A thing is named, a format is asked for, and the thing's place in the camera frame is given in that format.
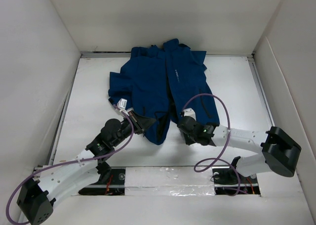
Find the blue zip-up jacket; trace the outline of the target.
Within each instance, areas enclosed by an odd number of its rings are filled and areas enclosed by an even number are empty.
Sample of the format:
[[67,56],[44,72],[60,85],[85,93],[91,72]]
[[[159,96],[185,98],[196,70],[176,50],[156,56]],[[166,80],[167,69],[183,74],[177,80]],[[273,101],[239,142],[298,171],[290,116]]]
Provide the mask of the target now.
[[218,124],[215,100],[206,82],[205,57],[206,51],[191,50],[178,39],[165,42],[162,48],[133,47],[120,72],[110,73],[109,102],[126,99],[128,109],[155,119],[145,137],[156,145],[165,141],[170,122],[178,123],[184,108],[192,108],[203,125]]

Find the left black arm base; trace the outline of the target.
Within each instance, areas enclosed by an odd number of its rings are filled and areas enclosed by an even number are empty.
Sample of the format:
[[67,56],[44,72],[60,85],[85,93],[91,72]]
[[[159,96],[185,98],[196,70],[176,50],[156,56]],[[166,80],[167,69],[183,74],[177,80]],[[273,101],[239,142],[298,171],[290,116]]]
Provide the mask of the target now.
[[78,191],[83,196],[121,196],[125,195],[126,167],[109,167],[100,175],[97,182]]

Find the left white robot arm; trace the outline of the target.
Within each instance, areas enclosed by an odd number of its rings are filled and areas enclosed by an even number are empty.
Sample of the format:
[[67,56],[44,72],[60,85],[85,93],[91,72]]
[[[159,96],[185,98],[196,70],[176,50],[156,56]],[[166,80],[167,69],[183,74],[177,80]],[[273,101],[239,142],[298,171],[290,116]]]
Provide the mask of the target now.
[[56,170],[38,180],[28,179],[21,186],[17,205],[28,222],[40,225],[64,199],[89,184],[106,183],[111,167],[107,159],[117,153],[116,146],[129,143],[134,134],[143,134],[156,120],[121,110],[122,121],[109,119],[95,139],[72,161],[55,165]]

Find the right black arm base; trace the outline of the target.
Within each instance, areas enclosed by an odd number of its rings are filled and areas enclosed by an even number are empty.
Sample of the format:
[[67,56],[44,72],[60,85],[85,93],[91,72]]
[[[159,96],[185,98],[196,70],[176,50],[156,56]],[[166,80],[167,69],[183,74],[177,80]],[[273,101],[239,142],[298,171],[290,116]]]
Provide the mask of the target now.
[[260,195],[259,183],[256,175],[239,179],[229,165],[212,167],[211,181],[214,183],[215,195]]

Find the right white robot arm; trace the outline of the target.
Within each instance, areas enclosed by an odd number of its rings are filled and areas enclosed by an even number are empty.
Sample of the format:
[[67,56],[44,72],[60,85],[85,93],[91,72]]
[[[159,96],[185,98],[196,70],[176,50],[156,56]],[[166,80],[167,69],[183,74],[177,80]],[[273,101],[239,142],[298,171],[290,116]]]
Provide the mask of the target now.
[[191,141],[203,146],[227,146],[253,152],[252,156],[237,156],[233,160],[233,167],[228,170],[233,182],[265,172],[294,176],[301,146],[279,127],[272,126],[263,132],[228,129],[215,123],[202,125],[190,116],[183,117],[177,127]]

